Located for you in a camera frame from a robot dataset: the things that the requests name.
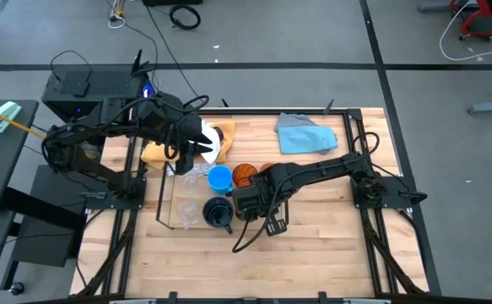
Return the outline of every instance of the orange cup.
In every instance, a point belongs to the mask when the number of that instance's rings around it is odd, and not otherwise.
[[[250,176],[257,174],[257,169],[250,164],[240,164],[232,171],[232,181],[238,188],[251,185]]]

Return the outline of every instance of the concrete floor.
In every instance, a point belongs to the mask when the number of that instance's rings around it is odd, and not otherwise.
[[[417,0],[368,4],[384,63],[451,63],[438,49],[450,14],[418,14]],[[0,16],[0,64],[48,64],[66,49],[91,63],[130,63],[139,48],[153,58],[146,38],[107,27],[107,9],[105,0],[9,1]],[[197,10],[203,22],[195,31],[173,29],[167,17],[153,13],[179,62],[374,62],[359,1],[206,0]],[[155,38],[159,62],[171,62],[142,4],[127,2],[125,13],[128,24]],[[460,42],[454,28],[445,48],[451,56],[465,57],[492,50],[492,41]],[[59,62],[80,61],[65,56]],[[492,56],[459,63],[492,63]],[[185,73],[199,93],[210,95],[211,106],[221,106],[221,98],[232,106],[325,106],[332,98],[334,106],[385,106],[375,69]],[[39,100],[49,74],[0,72],[0,99]],[[422,209],[442,293],[492,299],[492,115],[466,113],[474,102],[492,101],[492,71],[387,74],[416,183],[430,195]],[[157,75],[163,90],[192,96],[176,70]],[[58,123],[41,105],[35,124]],[[29,136],[27,145],[37,149],[38,140]],[[10,185],[28,193],[43,163],[24,149]],[[9,251],[4,250],[2,271]],[[23,264],[16,279],[27,291],[19,297],[0,291],[0,303],[64,297],[72,277],[73,263],[63,269]]]

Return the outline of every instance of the yellow pole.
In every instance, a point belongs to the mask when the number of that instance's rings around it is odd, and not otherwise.
[[[12,121],[11,119],[9,119],[9,118],[7,118],[7,117],[5,117],[5,116],[3,116],[3,115],[0,115],[0,119],[2,119],[2,120],[3,120],[3,121],[5,121],[5,122],[9,122],[10,124],[14,125],[15,127],[19,128],[19,129],[21,129],[21,130],[24,130],[25,132],[32,133],[32,134],[34,134],[35,136],[37,136],[38,138],[41,138],[41,139],[44,139],[44,138],[45,138],[45,136],[44,136],[44,135],[41,135],[41,134],[37,133],[36,131],[34,131],[34,130],[32,130],[32,129],[30,129],[30,128],[26,127],[26,126],[23,126],[23,125],[21,125],[21,124],[20,124],[20,123],[18,123],[18,122],[14,122],[14,121]]]

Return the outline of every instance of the yellow cloth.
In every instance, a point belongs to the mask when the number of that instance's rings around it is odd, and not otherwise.
[[[236,122],[224,121],[224,122],[212,122],[208,124],[210,127],[218,127],[223,132],[223,142],[221,142],[221,150],[219,151],[217,163],[225,163],[225,154],[232,146],[235,140]],[[169,148],[169,154],[173,154],[174,150]],[[178,160],[180,153],[169,160],[165,157],[165,146],[163,144],[157,145],[154,142],[149,143],[141,154],[141,160],[151,165],[156,169],[163,170],[163,166],[167,160],[174,162]]]

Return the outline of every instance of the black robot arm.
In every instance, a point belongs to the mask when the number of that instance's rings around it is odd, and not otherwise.
[[[276,220],[274,216],[278,213],[278,208],[282,202],[291,198],[303,186],[342,176],[350,176],[351,182],[356,186],[356,194],[360,196],[360,199],[356,201],[361,203],[358,206],[359,209],[368,209],[371,206],[379,205],[383,194],[387,192],[381,183],[380,174],[372,169],[369,155],[353,152],[339,158],[303,166],[295,163],[280,163],[252,176],[250,178],[251,186],[233,191],[232,197],[236,215],[239,219],[245,220],[246,223],[264,217],[266,219],[262,230],[266,230],[269,236],[283,233],[287,231],[284,220]],[[381,238],[373,229],[369,217],[363,219],[362,225],[365,236],[387,261],[388,266],[405,291],[409,294],[424,293],[414,285],[390,254],[390,251],[383,245]],[[258,231],[244,246],[237,247],[246,231],[246,229],[243,230],[233,252],[239,252],[253,243],[260,236],[262,230]]]
[[[197,100],[202,100],[202,104],[193,107],[191,104]],[[182,175],[192,169],[194,154],[211,151],[198,144],[211,144],[202,133],[202,119],[197,114],[207,102],[208,97],[202,95],[182,104],[177,97],[163,92],[129,102],[104,100],[88,116],[52,126],[41,143],[42,153],[54,171],[78,171],[104,182],[115,195],[134,197],[131,172],[116,172],[89,158],[81,143],[96,144],[103,138],[124,135],[146,138],[164,144],[165,156],[170,159],[180,153],[176,174]]]
[[[379,174],[371,169],[366,156],[350,153],[302,166],[295,163],[275,164],[252,176],[251,186],[233,191],[236,215],[241,220],[249,221],[270,217],[278,212],[282,202],[301,187],[342,176],[350,176],[370,200],[380,200],[386,189],[377,178]]]

